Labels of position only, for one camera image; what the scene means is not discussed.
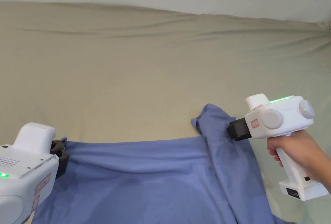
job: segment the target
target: red label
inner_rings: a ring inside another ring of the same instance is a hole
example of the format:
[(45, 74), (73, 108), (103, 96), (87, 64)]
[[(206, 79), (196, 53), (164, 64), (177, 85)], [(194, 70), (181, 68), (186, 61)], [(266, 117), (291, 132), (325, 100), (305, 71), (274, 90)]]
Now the red label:
[(47, 177), (45, 177), (36, 187), (36, 190), (34, 191), (34, 195), (37, 195), (43, 187), (46, 186), (46, 184), (48, 184), (48, 182), (51, 179), (51, 173), (47, 175)]
[(260, 124), (259, 124), (259, 122), (258, 122), (257, 119), (255, 119), (255, 120), (253, 120), (253, 121), (251, 122), (251, 127), (252, 127), (252, 128), (256, 128), (256, 127), (258, 127), (258, 126), (260, 126)]
[(36, 197), (36, 199), (34, 199), (33, 204), (32, 204), (32, 210), (31, 210), (31, 213), (32, 213), (34, 210), (36, 210), (36, 208), (38, 207), (39, 198), (40, 198), (40, 195), (38, 195), (38, 196)]

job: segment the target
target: hand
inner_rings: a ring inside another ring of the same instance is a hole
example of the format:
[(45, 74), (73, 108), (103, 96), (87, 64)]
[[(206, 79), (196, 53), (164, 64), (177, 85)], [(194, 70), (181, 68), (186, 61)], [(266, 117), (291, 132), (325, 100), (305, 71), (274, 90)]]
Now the hand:
[(276, 161), (280, 161), (275, 150), (278, 147), (282, 148), (295, 162), (301, 165), (310, 178), (319, 180), (316, 168), (329, 158), (305, 130), (293, 132), (291, 136), (268, 139), (267, 149), (270, 150), (270, 155), (275, 156)]

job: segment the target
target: blue cloth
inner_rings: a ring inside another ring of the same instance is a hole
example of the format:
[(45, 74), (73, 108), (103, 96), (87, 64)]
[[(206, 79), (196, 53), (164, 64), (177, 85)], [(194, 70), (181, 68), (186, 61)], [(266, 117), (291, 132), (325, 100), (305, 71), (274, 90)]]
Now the blue cloth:
[(208, 104), (192, 119), (200, 136), (132, 143), (68, 142), (67, 173), (33, 224), (282, 224), (273, 216), (248, 140)]

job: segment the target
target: gripper handle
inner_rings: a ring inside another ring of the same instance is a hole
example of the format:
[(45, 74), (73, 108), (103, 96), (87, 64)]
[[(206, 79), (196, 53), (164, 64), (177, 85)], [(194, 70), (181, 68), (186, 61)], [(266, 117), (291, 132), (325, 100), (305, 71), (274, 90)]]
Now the gripper handle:
[(306, 181), (310, 181), (304, 169), (298, 165), (293, 159), (287, 155), (283, 149), (276, 148), (278, 157), (286, 171), (290, 182), (296, 183), (298, 186), (304, 185)]

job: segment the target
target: bed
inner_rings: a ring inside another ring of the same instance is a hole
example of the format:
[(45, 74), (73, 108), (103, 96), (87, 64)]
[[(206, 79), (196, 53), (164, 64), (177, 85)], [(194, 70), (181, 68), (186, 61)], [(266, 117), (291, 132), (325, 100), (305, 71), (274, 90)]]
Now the bed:
[[(193, 137), (190, 120), (205, 104), (241, 118), (245, 98), (262, 92), (308, 99), (316, 113), (309, 133), (331, 155), (325, 23), (122, 5), (2, 2), (0, 9), (1, 144), (13, 143), (29, 122), (80, 142)], [(250, 141), (273, 213), (329, 223), (331, 196), (282, 195), (286, 173), (265, 140)]]

